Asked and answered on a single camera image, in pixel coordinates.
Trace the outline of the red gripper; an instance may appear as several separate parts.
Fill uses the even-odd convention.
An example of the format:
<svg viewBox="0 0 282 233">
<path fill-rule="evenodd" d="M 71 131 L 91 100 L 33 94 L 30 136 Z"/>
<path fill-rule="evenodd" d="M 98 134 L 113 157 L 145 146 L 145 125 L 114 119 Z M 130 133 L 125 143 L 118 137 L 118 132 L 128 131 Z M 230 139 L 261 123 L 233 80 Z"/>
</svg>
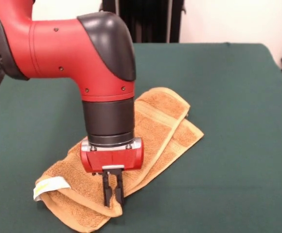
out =
<svg viewBox="0 0 282 233">
<path fill-rule="evenodd" d="M 109 186 L 109 172 L 115 169 L 117 186 L 115 188 L 116 201 L 124 205 L 123 170 L 140 169 L 143 164 L 144 145 L 142 140 L 111 148 L 95 147 L 87 140 L 81 142 L 80 158 L 88 173 L 102 173 L 104 206 L 110 206 L 112 189 Z"/>
</svg>

